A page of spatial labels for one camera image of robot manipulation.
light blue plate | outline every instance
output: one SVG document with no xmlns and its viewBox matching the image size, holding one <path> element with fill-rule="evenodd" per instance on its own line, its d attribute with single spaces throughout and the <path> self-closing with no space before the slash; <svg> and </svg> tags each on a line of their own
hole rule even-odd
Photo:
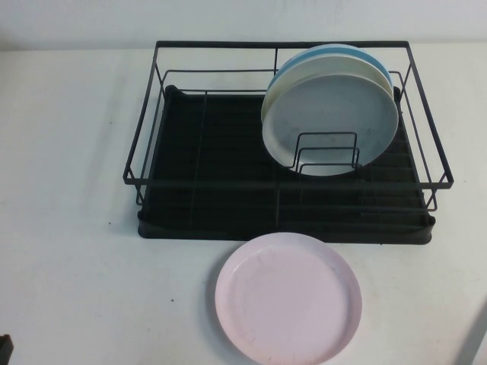
<svg viewBox="0 0 487 365">
<path fill-rule="evenodd" d="M 380 63 L 375 57 L 365 52 L 363 49 L 354 46 L 349 46 L 347 44 L 325 44 L 322 46 L 316 46 L 313 48 L 306 49 L 303 52 L 298 53 L 289 61 L 287 61 L 274 75 L 269 86 L 267 87 L 267 90 L 272 86 L 272 84 L 274 84 L 275 80 L 277 80 L 282 74 L 284 74 L 291 67 L 297 65 L 300 62 L 303 62 L 305 59 L 309 59 L 310 57 L 326 55 L 329 53 L 342 53 L 343 55 L 349 55 L 349 56 L 357 57 L 358 59 L 363 59 L 364 61 L 377 67 L 380 70 L 380 72 L 382 72 L 386 76 L 390 85 L 393 86 L 393 81 L 390 78 L 389 72 L 387 71 L 385 66 L 382 63 Z"/>
</svg>

white table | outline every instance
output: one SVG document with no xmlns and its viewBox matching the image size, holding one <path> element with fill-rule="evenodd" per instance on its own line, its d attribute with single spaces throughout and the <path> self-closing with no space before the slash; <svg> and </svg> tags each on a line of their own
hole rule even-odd
<svg viewBox="0 0 487 365">
<path fill-rule="evenodd" d="M 428 245 L 333 244 L 364 311 L 329 364 L 463 364 L 487 328 L 487 45 L 413 51 L 457 181 L 438 195 Z M 241 243 L 137 234 L 122 171 L 152 52 L 0 52 L 0 334 L 12 365 L 250 363 L 212 312 L 212 283 Z"/>
</svg>

drip tray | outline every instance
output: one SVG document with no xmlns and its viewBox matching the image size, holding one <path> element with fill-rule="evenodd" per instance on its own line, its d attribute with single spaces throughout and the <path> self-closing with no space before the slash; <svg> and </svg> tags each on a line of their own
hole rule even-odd
<svg viewBox="0 0 487 365">
<path fill-rule="evenodd" d="M 390 189 L 419 183 L 395 91 L 399 127 L 388 149 L 352 173 L 313 177 L 281 167 L 267 153 L 263 95 L 185 94 L 167 87 L 149 176 L 160 185 L 147 187 L 139 233 L 250 240 L 288 231 L 327 242 L 429 242 L 434 218 L 422 191 Z"/>
</svg>

white plate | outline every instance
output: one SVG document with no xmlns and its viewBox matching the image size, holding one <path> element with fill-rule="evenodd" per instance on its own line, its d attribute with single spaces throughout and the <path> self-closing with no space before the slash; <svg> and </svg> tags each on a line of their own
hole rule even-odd
<svg viewBox="0 0 487 365">
<path fill-rule="evenodd" d="M 387 90 L 393 99 L 393 87 L 389 84 L 386 76 L 375 66 L 353 56 L 342 54 L 325 54 L 309 59 L 290 67 L 280 78 L 276 79 L 272 86 L 267 90 L 261 110 L 261 120 L 264 121 L 267 110 L 274 101 L 281 96 L 287 89 L 304 79 L 327 76 L 327 75 L 357 75 L 367 78 Z"/>
<path fill-rule="evenodd" d="M 319 76 L 295 84 L 271 105 L 263 123 L 263 140 L 282 166 L 305 175 L 332 176 L 354 170 L 355 138 L 346 133 L 357 135 L 358 163 L 366 165 L 389 146 L 397 123 L 396 104 L 380 85 L 354 75 Z M 304 150 L 299 155 L 296 146 L 303 132 L 342 134 L 303 135 L 299 149 L 333 149 Z"/>
<path fill-rule="evenodd" d="M 251 359 L 314 365 L 338 354 L 361 318 L 361 293 L 345 260 L 296 233 L 258 237 L 240 247 L 218 276 L 221 327 Z"/>
</svg>

